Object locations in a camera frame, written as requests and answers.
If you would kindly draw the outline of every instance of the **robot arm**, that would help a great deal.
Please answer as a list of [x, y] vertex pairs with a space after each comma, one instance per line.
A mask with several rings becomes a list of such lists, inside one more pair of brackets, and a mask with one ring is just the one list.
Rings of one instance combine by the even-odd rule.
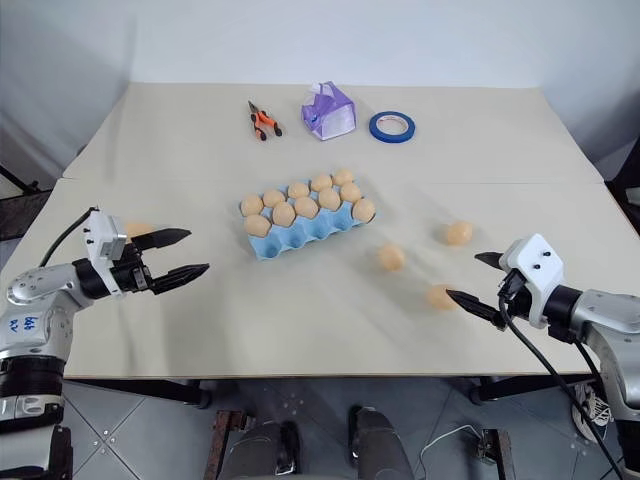
[[[628, 479], [640, 479], [640, 299], [562, 285], [563, 263], [539, 234], [516, 241], [504, 253], [476, 258], [504, 270], [498, 296], [510, 316], [548, 328], [550, 336], [589, 345], [600, 359], [600, 374], [618, 427]], [[500, 330], [501, 312], [464, 292], [449, 291], [462, 308]]]
[[126, 243], [119, 219], [93, 211], [84, 233], [88, 259], [29, 270], [7, 289], [0, 316], [0, 478], [71, 478], [71, 435], [59, 423], [76, 312], [109, 295], [163, 293], [209, 268], [187, 265], [153, 278], [144, 265], [144, 250], [176, 243], [188, 230], [160, 230]]

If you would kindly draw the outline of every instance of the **floor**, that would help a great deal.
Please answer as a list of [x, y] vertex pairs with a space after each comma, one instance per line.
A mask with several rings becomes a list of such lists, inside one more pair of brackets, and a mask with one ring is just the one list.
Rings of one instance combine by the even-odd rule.
[[[178, 402], [67, 382], [64, 423], [72, 429], [76, 480], [201, 479], [219, 409], [246, 409], [258, 421], [294, 420], [300, 429], [304, 473], [355, 478], [346, 460], [346, 415], [359, 403], [376, 407], [396, 427], [416, 478], [418, 452], [460, 425], [508, 430], [517, 478], [597, 480], [608, 464], [597, 446], [576, 435], [569, 404], [557, 389], [476, 406], [468, 379], [316, 378], [205, 382], [213, 404], [198, 410]], [[606, 443], [620, 457], [615, 427]], [[443, 439], [424, 455], [429, 479], [497, 479], [475, 459], [474, 437]]]

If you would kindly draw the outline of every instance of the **egg in carton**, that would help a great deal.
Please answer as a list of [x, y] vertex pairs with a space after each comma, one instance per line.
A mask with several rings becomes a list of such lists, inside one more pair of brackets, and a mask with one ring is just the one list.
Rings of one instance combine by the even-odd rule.
[[240, 211], [245, 216], [249, 243], [259, 260], [275, 258], [286, 250], [373, 220], [373, 202], [362, 197], [352, 176], [349, 179], [339, 171], [330, 186], [327, 177], [319, 175], [267, 190], [262, 196], [245, 197]]

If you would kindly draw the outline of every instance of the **white cable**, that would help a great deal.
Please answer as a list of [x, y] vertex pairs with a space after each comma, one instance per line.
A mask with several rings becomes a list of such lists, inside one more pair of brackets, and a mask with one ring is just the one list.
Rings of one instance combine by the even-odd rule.
[[451, 430], [450, 432], [447, 433], [443, 433], [442, 435], [440, 435], [438, 438], [431, 440], [428, 444], [426, 444], [422, 450], [420, 450], [420, 465], [422, 465], [422, 470], [424, 470], [424, 478], [426, 480], [427, 478], [427, 467], [424, 466], [424, 462], [422, 461], [422, 456], [424, 455], [424, 452], [427, 451], [428, 448], [431, 448], [433, 445], [435, 445], [437, 442], [439, 442], [440, 440], [442, 440], [445, 437], [448, 437], [449, 435], [453, 435], [456, 432], [459, 432], [460, 430], [464, 430], [465, 428], [469, 428], [473, 431], [473, 433], [476, 435], [476, 437], [478, 437], [480, 440], [482, 440], [482, 437], [480, 436], [480, 434], [476, 431], [475, 428], [473, 428], [471, 425], [467, 424], [467, 425], [462, 425], [461, 427], [458, 427], [454, 430]]

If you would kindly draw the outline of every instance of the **white wall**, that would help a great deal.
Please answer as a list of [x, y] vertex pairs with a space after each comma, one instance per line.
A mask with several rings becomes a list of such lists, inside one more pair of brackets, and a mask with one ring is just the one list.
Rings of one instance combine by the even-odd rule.
[[640, 131], [637, 0], [0, 1], [3, 130], [45, 176], [127, 78], [541, 86], [594, 161]]

